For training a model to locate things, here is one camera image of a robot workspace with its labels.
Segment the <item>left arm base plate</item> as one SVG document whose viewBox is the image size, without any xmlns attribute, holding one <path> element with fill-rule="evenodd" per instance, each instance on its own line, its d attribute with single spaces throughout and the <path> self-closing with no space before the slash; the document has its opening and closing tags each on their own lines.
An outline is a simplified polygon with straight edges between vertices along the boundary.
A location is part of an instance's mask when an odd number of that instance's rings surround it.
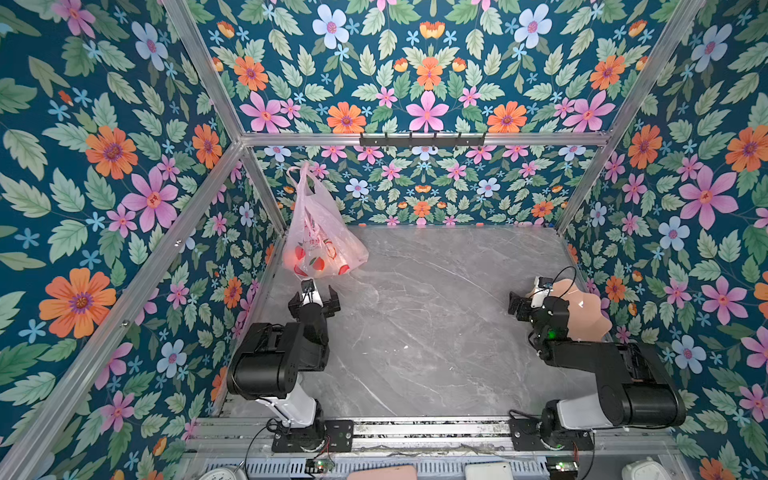
<svg viewBox="0 0 768 480">
<path fill-rule="evenodd" d="M 355 423 L 323 420 L 303 428 L 280 427 L 274 434 L 273 453 L 348 453 L 352 450 Z"/>
</svg>

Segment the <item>white round device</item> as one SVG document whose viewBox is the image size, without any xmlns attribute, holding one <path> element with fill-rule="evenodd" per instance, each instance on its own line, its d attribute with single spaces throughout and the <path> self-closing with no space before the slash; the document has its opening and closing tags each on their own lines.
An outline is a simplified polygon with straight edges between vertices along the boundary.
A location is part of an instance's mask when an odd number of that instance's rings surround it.
<svg viewBox="0 0 768 480">
<path fill-rule="evenodd" d="M 670 472 L 659 462 L 647 458 L 625 465 L 621 470 L 622 480 L 671 480 Z"/>
</svg>

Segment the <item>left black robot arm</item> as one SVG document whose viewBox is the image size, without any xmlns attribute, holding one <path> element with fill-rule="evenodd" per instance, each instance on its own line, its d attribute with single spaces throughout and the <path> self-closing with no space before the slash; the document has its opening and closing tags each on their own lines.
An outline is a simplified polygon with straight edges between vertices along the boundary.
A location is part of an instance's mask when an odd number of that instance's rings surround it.
<svg viewBox="0 0 768 480">
<path fill-rule="evenodd" d="M 291 322 L 249 327 L 233 355 L 226 385 L 230 393 L 270 409 L 284 427 L 315 427 L 323 421 L 322 407 L 305 392 L 299 376 L 327 366 L 328 319 L 341 310 L 338 293 L 330 289 L 324 299 L 313 282 L 305 281 L 288 309 Z"/>
</svg>

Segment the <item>black hook rail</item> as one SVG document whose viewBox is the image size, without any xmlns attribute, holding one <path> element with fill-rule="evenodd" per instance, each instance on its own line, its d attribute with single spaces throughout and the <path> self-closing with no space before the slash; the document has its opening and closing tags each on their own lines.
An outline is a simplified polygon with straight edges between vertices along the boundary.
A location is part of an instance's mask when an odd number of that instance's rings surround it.
<svg viewBox="0 0 768 480">
<path fill-rule="evenodd" d="M 397 133 L 397 134 L 361 134 L 358 144 L 361 147 L 475 147 L 483 146 L 486 141 L 485 134 L 464 133 Z"/>
</svg>

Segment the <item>white clock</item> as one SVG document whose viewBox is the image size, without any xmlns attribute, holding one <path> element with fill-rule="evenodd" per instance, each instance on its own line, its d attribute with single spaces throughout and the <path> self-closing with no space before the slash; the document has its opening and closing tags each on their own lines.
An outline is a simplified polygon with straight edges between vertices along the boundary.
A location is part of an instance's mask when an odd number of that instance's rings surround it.
<svg viewBox="0 0 768 480">
<path fill-rule="evenodd" d="M 248 480 L 246 472 L 237 466 L 222 466 L 212 468 L 203 473 L 199 480 Z"/>
</svg>

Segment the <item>pink flower-shaped plate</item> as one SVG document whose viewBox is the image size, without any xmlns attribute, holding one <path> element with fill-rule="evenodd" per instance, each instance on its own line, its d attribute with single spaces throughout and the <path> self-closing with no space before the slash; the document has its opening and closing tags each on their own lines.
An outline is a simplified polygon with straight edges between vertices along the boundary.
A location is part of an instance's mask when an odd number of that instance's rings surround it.
<svg viewBox="0 0 768 480">
<path fill-rule="evenodd" d="M 568 302 L 569 337 L 578 341 L 602 341 L 613 328 L 612 321 L 604 312 L 604 299 L 584 292 L 570 280 L 553 284 L 551 294 Z"/>
</svg>

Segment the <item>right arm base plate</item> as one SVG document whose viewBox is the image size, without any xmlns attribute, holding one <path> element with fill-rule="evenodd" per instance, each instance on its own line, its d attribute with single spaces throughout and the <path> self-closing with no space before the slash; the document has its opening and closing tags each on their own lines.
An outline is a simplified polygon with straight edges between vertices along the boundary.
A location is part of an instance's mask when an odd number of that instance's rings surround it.
<svg viewBox="0 0 768 480">
<path fill-rule="evenodd" d="M 588 430 L 567 430 L 556 420 L 510 414 L 510 438 L 516 451 L 593 451 L 593 435 Z"/>
</svg>

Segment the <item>white box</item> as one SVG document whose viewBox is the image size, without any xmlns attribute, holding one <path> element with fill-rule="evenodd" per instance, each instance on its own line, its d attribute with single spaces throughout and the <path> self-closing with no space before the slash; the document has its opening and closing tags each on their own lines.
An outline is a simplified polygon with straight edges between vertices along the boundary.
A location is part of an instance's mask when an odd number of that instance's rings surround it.
<svg viewBox="0 0 768 480">
<path fill-rule="evenodd" d="M 464 467 L 466 480 L 513 480 L 509 462 L 472 463 Z"/>
</svg>

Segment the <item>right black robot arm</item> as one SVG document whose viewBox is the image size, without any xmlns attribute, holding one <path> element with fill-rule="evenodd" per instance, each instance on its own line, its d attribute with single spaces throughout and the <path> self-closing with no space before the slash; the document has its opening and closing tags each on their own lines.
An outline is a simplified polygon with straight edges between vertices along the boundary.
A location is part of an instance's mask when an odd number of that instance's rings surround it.
<svg viewBox="0 0 768 480">
<path fill-rule="evenodd" d="M 682 396 L 653 349 L 637 343 L 576 340 L 568 328 L 569 302 L 564 294 L 536 289 L 526 296 L 509 294 L 508 313 L 531 325 L 529 345 L 550 367 L 591 373 L 596 392 L 546 403 L 529 415 L 531 427 L 514 432 L 550 449 L 594 447 L 591 433 L 619 427 L 663 430 L 683 425 Z"/>
</svg>

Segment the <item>pink plastic bag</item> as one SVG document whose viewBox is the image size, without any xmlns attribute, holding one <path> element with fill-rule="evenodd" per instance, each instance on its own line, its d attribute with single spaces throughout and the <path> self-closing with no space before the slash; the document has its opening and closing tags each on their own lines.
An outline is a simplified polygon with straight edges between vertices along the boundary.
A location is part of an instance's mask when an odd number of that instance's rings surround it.
<svg viewBox="0 0 768 480">
<path fill-rule="evenodd" d="M 344 222 L 334 197 L 305 164 L 296 169 L 295 204 L 282 265 L 301 280 L 342 276 L 361 267 L 369 251 Z"/>
</svg>

